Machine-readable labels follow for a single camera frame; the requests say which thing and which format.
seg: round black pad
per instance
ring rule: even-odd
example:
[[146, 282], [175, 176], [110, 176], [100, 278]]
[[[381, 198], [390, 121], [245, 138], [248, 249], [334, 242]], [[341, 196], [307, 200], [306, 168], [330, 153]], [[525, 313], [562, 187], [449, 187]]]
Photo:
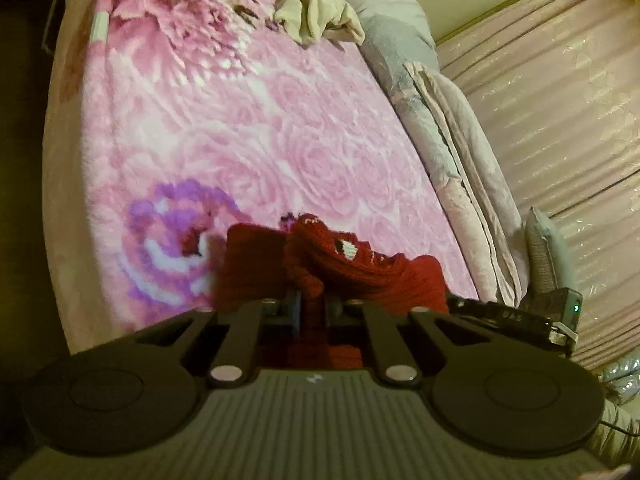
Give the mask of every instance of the round black pad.
[[469, 442], [508, 456], [549, 456], [584, 443], [604, 397], [578, 365], [525, 344], [456, 349], [431, 389], [437, 412]]
[[41, 371], [24, 412], [49, 445], [108, 455], [150, 446], [193, 413], [196, 384], [169, 348], [114, 345], [82, 352]]

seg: gray ribbed surface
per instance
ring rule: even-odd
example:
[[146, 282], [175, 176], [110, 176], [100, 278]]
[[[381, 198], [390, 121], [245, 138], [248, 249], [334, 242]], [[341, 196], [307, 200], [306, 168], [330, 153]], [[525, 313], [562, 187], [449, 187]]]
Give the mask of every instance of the gray ribbed surface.
[[38, 452], [14, 480], [575, 480], [602, 465], [586, 451], [546, 460], [489, 455], [431, 418], [418, 395], [377, 385], [364, 370], [267, 370], [218, 390], [183, 432], [116, 458]]

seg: metal screw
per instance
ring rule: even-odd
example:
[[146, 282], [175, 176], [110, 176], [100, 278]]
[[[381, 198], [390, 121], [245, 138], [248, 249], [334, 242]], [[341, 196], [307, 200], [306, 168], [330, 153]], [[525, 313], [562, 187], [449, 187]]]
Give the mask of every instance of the metal screw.
[[385, 375], [392, 381], [405, 383], [413, 381], [418, 376], [418, 370], [407, 365], [393, 365], [386, 369]]
[[277, 316], [280, 313], [280, 300], [264, 298], [262, 304], [264, 305], [263, 311], [267, 316]]
[[211, 371], [211, 377], [217, 381], [223, 381], [224, 383], [232, 383], [242, 377], [242, 370], [233, 365], [216, 366]]

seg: black cable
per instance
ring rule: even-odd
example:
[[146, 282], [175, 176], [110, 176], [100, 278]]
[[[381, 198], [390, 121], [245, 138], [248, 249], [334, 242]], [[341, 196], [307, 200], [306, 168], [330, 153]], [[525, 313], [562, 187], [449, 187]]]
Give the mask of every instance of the black cable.
[[626, 436], [640, 436], [640, 433], [631, 433], [630, 431], [623, 430], [622, 428], [617, 427], [615, 424], [611, 424], [610, 422], [605, 422], [604, 420], [600, 421], [600, 424], [603, 426], [607, 426], [612, 430], [619, 431], [620, 433], [624, 433]]

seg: black electronic device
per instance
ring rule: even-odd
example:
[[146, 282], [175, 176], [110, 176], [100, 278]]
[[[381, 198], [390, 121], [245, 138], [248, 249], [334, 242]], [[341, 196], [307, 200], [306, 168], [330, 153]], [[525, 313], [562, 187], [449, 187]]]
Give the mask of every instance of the black electronic device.
[[326, 298], [360, 370], [256, 365], [293, 338], [299, 297], [191, 311], [62, 360], [27, 389], [28, 479], [562, 479], [604, 398], [572, 362], [460, 316]]
[[447, 298], [447, 306], [453, 315], [539, 348], [562, 352], [566, 357], [571, 356], [578, 343], [582, 295], [570, 288], [528, 294], [520, 308], [467, 300], [453, 294]]

